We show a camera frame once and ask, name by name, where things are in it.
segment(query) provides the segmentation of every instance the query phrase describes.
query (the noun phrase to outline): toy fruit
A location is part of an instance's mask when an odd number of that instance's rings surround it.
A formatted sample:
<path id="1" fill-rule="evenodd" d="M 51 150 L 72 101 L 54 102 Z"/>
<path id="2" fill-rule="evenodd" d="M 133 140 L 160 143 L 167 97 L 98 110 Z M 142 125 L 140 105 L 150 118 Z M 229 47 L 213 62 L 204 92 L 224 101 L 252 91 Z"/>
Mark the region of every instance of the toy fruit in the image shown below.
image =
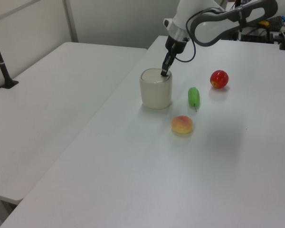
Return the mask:
<path id="1" fill-rule="evenodd" d="M 220 89 L 227 85 L 229 77 L 223 70 L 214 71 L 210 77 L 210 82 L 214 88 Z"/>
<path id="2" fill-rule="evenodd" d="M 200 105 L 200 93 L 197 88 L 192 87 L 188 91 L 188 102 L 191 107 L 196 108 Z"/>
<path id="3" fill-rule="evenodd" d="M 180 115 L 172 119 L 171 127 L 172 130 L 177 133 L 188 134 L 192 131 L 193 124 L 192 120 L 189 117 L 185 115 Z"/>

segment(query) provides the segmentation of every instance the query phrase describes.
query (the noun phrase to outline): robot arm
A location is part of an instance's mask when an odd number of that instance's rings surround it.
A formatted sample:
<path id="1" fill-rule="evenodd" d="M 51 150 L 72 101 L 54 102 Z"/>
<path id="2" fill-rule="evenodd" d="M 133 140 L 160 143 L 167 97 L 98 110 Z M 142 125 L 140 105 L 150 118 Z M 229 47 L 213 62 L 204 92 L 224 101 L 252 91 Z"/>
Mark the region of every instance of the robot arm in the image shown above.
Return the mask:
<path id="1" fill-rule="evenodd" d="M 283 14 L 285 0 L 252 0 L 227 12 L 214 0 L 180 0 L 173 20 L 164 20 L 169 36 L 166 42 L 168 53 L 161 75 L 166 76 L 176 55 L 184 51 L 190 37 L 200 46 L 208 47 L 231 31 Z M 191 36 L 186 25 L 190 25 Z"/>

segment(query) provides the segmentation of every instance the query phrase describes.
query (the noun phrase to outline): white cup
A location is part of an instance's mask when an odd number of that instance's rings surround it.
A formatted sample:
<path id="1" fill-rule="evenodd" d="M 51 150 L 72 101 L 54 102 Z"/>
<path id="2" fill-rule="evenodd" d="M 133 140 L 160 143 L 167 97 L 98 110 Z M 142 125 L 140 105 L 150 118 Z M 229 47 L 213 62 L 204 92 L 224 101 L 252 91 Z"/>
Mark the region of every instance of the white cup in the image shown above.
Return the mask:
<path id="1" fill-rule="evenodd" d="M 169 106 L 172 95 L 172 73 L 161 76 L 162 69 L 147 69 L 140 77 L 142 103 L 148 108 L 163 109 Z"/>

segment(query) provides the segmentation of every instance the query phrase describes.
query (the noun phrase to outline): peach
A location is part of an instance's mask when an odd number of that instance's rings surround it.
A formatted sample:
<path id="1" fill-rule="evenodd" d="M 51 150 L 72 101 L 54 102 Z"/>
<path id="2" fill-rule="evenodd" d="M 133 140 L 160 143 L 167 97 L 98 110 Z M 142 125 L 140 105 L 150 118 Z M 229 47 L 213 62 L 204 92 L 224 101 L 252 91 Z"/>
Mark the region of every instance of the peach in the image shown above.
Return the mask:
<path id="1" fill-rule="evenodd" d="M 192 131 L 193 124 L 192 120 L 189 117 L 185 115 L 180 115 L 172 119 L 171 127 L 172 130 L 174 130 L 177 133 L 187 134 Z"/>

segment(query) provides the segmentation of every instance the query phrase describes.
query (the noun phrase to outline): white table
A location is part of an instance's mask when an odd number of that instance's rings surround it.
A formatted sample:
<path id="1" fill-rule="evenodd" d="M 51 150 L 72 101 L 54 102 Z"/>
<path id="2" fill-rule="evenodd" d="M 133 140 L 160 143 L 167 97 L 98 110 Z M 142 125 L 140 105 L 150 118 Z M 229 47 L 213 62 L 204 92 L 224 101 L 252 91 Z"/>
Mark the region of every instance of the white table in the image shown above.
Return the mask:
<path id="1" fill-rule="evenodd" d="M 0 200 L 28 194 L 145 52 L 65 43 L 0 89 Z"/>
<path id="2" fill-rule="evenodd" d="M 285 228 L 285 51 L 197 47 L 194 62 L 171 67 L 172 105 L 150 110 L 139 76 L 161 66 L 165 41 L 157 38 L 2 228 Z M 191 55 L 188 44 L 179 57 Z M 229 73 L 226 89 L 211 88 L 217 69 Z M 192 118 L 192 135 L 172 133 L 177 115 Z"/>

